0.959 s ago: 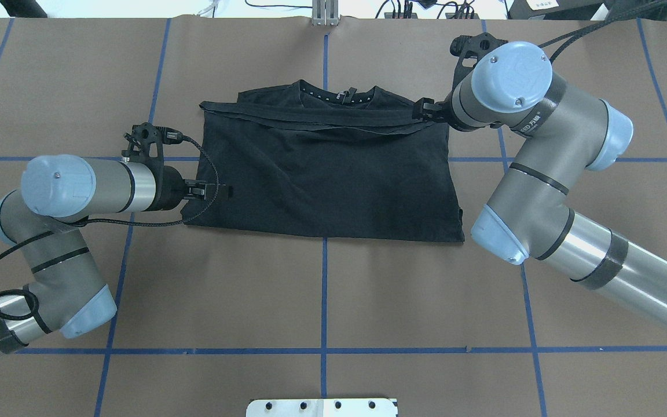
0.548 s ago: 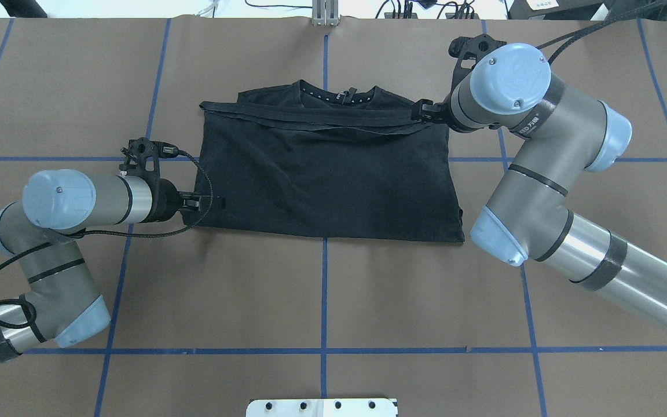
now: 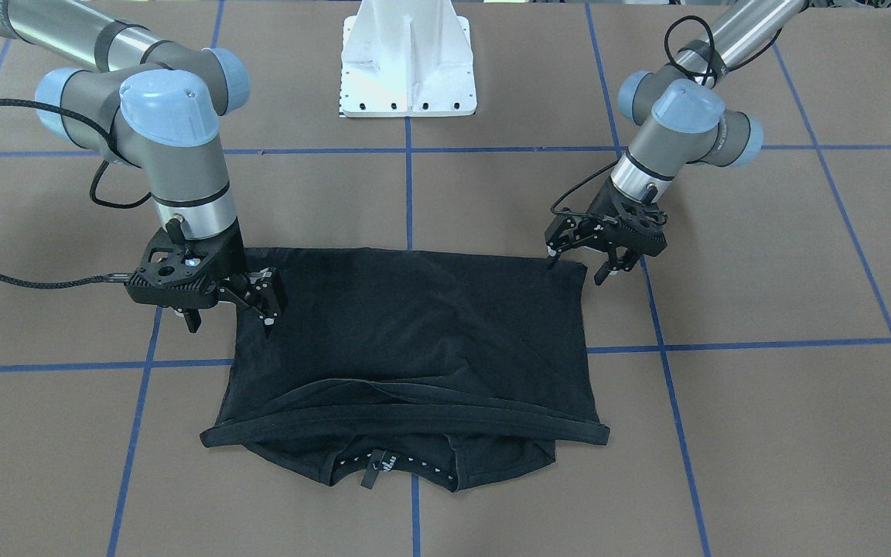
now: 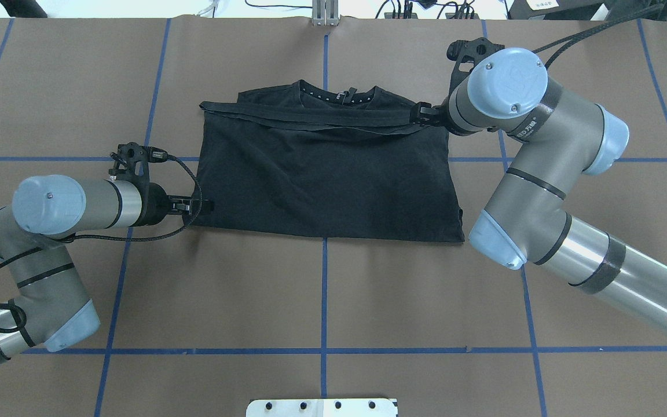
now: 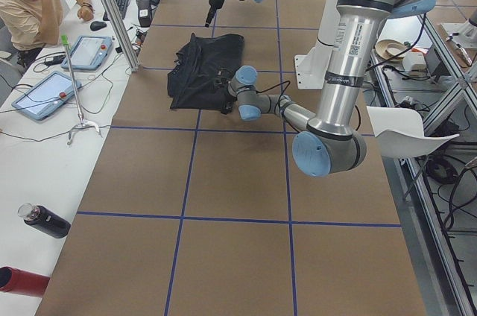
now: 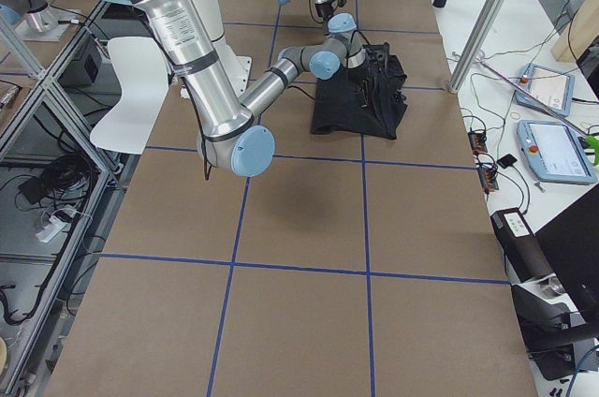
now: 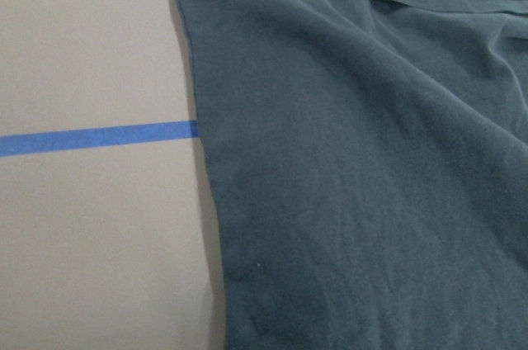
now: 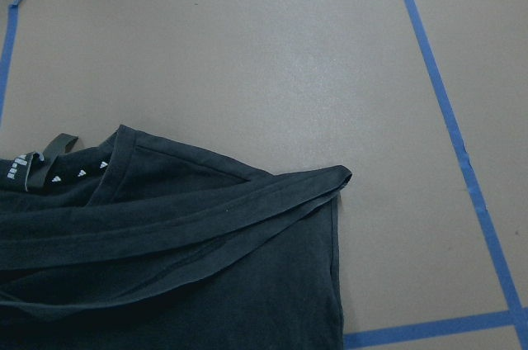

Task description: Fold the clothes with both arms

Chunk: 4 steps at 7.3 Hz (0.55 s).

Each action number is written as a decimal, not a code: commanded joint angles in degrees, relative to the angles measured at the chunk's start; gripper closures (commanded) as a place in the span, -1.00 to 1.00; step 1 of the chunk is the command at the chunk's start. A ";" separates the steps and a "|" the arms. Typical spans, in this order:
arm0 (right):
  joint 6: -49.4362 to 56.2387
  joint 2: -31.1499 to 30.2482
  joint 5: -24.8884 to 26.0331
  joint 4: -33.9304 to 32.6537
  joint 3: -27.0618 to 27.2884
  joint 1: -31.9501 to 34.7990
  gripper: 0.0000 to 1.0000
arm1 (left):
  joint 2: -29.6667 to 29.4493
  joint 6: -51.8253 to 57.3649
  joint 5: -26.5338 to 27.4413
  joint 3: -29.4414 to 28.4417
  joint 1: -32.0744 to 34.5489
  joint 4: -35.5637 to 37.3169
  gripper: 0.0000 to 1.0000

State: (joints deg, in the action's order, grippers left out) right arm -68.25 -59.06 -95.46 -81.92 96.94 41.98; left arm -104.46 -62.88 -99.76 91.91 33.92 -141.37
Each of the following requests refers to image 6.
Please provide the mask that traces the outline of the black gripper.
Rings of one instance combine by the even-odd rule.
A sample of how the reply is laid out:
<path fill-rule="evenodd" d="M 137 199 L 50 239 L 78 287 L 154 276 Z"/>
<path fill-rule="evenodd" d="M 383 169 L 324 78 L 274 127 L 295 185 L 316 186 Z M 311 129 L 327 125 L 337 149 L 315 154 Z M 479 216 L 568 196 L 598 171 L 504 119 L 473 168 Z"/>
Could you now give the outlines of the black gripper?
<path fill-rule="evenodd" d="M 344 7 L 347 0 L 314 0 L 314 9 L 317 16 L 313 16 L 314 22 L 328 22 L 339 7 Z"/>
<path fill-rule="evenodd" d="M 360 66 L 362 77 L 386 75 L 388 70 L 388 44 L 364 44 L 364 63 Z"/>

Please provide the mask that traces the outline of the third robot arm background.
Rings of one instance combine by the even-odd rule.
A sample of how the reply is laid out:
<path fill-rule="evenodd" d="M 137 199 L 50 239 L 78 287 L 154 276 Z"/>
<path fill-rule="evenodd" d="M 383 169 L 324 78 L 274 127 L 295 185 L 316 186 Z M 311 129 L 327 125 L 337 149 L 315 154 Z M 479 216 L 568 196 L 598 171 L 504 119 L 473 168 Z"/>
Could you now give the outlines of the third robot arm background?
<path fill-rule="evenodd" d="M 66 24 L 60 24 L 64 12 L 47 0 L 1 0 L 1 16 L 26 41 L 58 42 L 69 21 L 66 17 Z"/>

